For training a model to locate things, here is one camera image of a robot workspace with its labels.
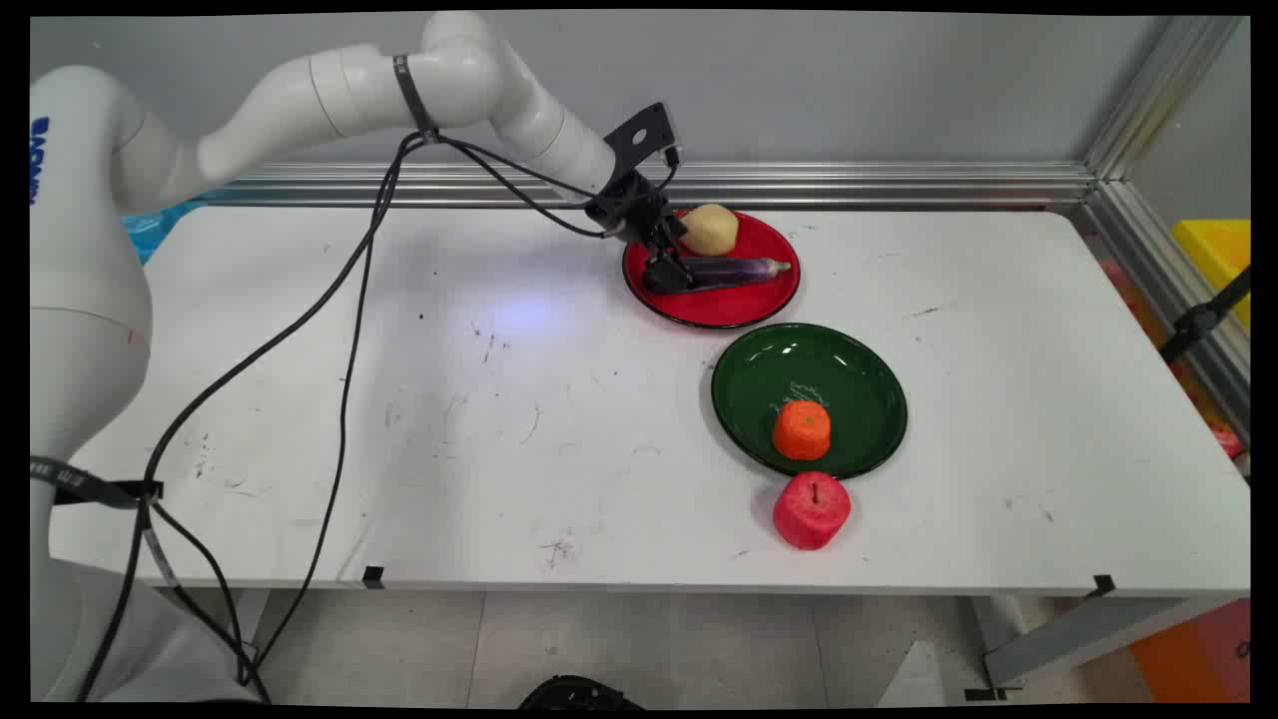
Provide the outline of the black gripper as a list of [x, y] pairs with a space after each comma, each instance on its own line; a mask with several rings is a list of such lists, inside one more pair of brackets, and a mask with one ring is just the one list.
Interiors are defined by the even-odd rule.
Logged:
[[643, 286], [662, 296], [697, 289], [695, 277], [681, 255], [688, 229], [675, 217], [666, 193], [675, 176], [676, 170], [671, 170], [665, 181], [653, 184], [639, 170], [633, 170], [588, 202], [584, 209], [588, 218], [612, 236], [643, 246], [647, 252]]

